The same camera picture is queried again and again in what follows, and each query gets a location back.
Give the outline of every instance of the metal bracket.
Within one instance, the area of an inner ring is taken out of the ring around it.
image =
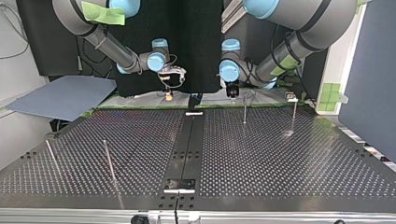
[[[192,194],[195,193],[195,183],[194,179],[168,179],[163,192]]]
[[[243,0],[233,0],[230,5],[224,10],[221,19],[221,32],[227,33],[247,12],[243,8]]]

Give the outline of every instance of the perforated metal table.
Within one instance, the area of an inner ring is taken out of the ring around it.
[[[396,174],[328,120],[243,113],[97,111],[51,142],[57,160],[43,144],[1,171],[0,207],[396,214]],[[194,179],[195,193],[165,194],[168,179]]]

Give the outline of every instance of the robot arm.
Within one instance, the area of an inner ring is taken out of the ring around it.
[[[239,42],[226,40],[222,46],[221,77],[227,83],[239,79],[260,88],[269,85],[276,79],[276,75],[271,74],[275,69],[290,69],[281,64],[287,57],[299,62],[337,41],[352,23],[357,6],[356,0],[244,0],[247,13],[295,32],[264,61],[251,68],[239,59]],[[251,76],[241,69],[251,71]]]
[[[124,9],[125,17],[130,18],[137,14],[140,0],[52,0],[56,15],[61,23],[74,35],[86,38],[96,49],[117,63],[122,74],[139,73],[145,70],[157,72],[162,78],[167,75],[180,75],[180,85],[184,83],[186,71],[174,67],[170,61],[170,53],[166,39],[152,41],[152,52],[137,55],[124,47],[113,35],[98,23],[86,21],[82,12],[81,2],[89,2],[99,7]],[[166,86],[171,93],[172,87]]]

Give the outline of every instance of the black metal plate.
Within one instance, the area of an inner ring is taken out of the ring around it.
[[[396,212],[396,174],[328,120],[299,109],[293,123],[289,107],[243,116],[206,110],[202,162],[183,176],[200,179],[194,210]]]

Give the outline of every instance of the white wall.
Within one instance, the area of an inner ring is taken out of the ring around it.
[[[0,0],[17,9],[15,0]],[[14,25],[17,20],[6,10]],[[12,29],[0,12],[0,58],[23,51],[26,43]],[[32,52],[28,49],[21,56],[0,60],[0,169],[16,160],[21,154],[37,146],[50,132],[49,119],[14,113],[4,106],[17,97],[33,91],[46,81],[40,77]]]

